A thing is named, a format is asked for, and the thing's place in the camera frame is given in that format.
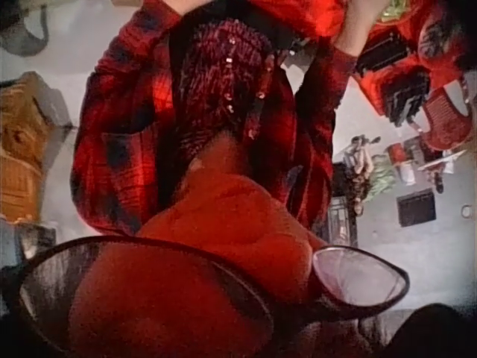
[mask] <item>red cloth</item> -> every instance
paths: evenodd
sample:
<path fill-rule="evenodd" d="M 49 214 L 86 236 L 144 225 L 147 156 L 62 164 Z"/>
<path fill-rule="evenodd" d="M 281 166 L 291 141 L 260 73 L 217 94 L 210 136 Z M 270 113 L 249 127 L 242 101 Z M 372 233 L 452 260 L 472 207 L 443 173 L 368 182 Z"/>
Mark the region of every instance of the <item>red cloth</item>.
<path fill-rule="evenodd" d="M 311 38 L 336 35 L 344 21 L 343 0 L 250 0 L 250 2 Z"/>
<path fill-rule="evenodd" d="M 324 242 L 248 178 L 212 169 L 188 177 L 183 199 L 138 236 L 217 254 L 280 302 L 310 300 L 312 253 Z M 254 295 L 217 273 L 184 253 L 107 245 L 75 293 L 72 348 L 88 358 L 252 357 L 272 321 Z"/>
<path fill-rule="evenodd" d="M 145 0 L 111 42 L 87 83 L 72 168 L 72 197 L 88 224 L 133 235 L 165 209 L 161 156 L 174 127 L 168 29 L 180 17 Z M 278 69 L 250 154 L 254 179 L 306 227 L 323 219 L 331 198 L 335 111 L 356 59 L 334 48 L 319 54 L 295 98 Z M 288 172 L 302 168 L 293 186 Z"/>
<path fill-rule="evenodd" d="M 441 8 L 438 2 L 434 0 L 414 0 L 414 6 L 416 7 L 414 14 L 404 22 L 397 24 L 396 29 L 411 44 L 416 45 L 419 42 L 421 30 L 428 21 L 430 14 L 441 12 Z M 370 39 L 389 31 L 391 28 L 391 26 L 387 25 L 376 25 L 370 34 Z M 455 49 L 457 53 L 460 53 L 461 50 L 462 48 Z M 446 58 L 446 61 L 436 64 L 423 62 L 416 53 L 407 56 L 407 58 L 398 61 L 392 66 L 376 72 L 368 72 L 363 78 L 358 75 L 355 75 L 354 78 L 358 81 L 359 86 L 376 109 L 376 112 L 383 116 L 385 112 L 382 103 L 381 86 L 386 82 L 392 81 L 399 73 L 410 72 L 415 66 L 424 66 L 430 71 L 429 76 L 431 78 L 432 90 L 436 90 L 461 76 L 461 71 L 454 64 L 453 56 L 449 56 Z"/>

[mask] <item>black bag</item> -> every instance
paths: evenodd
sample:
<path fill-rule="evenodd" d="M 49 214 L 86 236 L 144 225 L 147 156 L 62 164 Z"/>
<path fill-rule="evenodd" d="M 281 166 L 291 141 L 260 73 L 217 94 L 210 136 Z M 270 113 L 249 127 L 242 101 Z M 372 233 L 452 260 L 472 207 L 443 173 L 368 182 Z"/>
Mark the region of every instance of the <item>black bag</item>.
<path fill-rule="evenodd" d="M 385 115 L 396 127 L 417 114 L 424 105 L 431 87 L 427 69 L 414 67 L 409 73 L 397 75 L 381 87 Z"/>
<path fill-rule="evenodd" d="M 30 57 L 39 54 L 48 44 L 46 5 L 40 8 L 42 39 L 28 31 L 23 21 L 25 15 L 19 0 L 0 1 L 0 47 L 11 54 Z"/>

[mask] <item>shirt sleeve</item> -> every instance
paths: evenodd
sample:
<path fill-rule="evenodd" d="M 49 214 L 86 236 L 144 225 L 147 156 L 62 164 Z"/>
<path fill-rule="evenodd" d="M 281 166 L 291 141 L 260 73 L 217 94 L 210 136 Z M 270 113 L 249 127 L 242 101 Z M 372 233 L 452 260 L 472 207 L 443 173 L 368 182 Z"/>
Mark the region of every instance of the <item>shirt sleeve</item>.
<path fill-rule="evenodd" d="M 131 235 L 157 209 L 159 117 L 153 87 L 160 89 L 158 81 L 170 78 L 167 35 L 179 20 L 160 0 L 144 0 L 86 84 L 72 199 L 83 219 L 102 233 Z"/>
<path fill-rule="evenodd" d="M 310 150 L 296 153 L 306 159 L 306 178 L 297 179 L 294 195 L 300 198 L 291 209 L 306 227 L 326 217 L 332 197 L 333 132 L 338 108 L 356 58 L 327 43 L 317 53 L 295 95 L 298 116 L 297 135 L 310 142 Z"/>
<path fill-rule="evenodd" d="M 335 111 L 355 65 L 356 57 L 327 43 L 317 53 L 295 95 L 298 119 L 308 131 L 318 156 L 326 162 L 327 172 L 332 166 Z"/>
<path fill-rule="evenodd" d="M 80 134 L 132 131 L 136 125 L 130 122 L 132 112 L 152 97 L 153 65 L 169 67 L 169 59 L 157 54 L 168 54 L 166 34 L 179 20 L 180 15 L 162 1 L 144 1 L 89 77 Z"/>

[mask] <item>red plaid shirt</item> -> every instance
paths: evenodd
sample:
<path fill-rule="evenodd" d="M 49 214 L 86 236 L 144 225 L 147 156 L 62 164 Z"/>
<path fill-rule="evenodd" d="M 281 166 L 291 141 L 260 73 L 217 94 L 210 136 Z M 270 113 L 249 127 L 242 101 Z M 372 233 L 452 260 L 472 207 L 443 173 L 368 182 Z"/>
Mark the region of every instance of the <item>red plaid shirt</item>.
<path fill-rule="evenodd" d="M 103 233 L 133 235 L 161 210 L 158 170 L 174 126 L 168 30 L 180 21 L 145 0 L 88 80 L 72 168 L 72 197 Z M 328 46 L 293 95 L 277 69 L 261 117 L 254 180 L 287 204 L 306 227 L 326 216 L 331 199 L 335 108 L 355 58 Z"/>

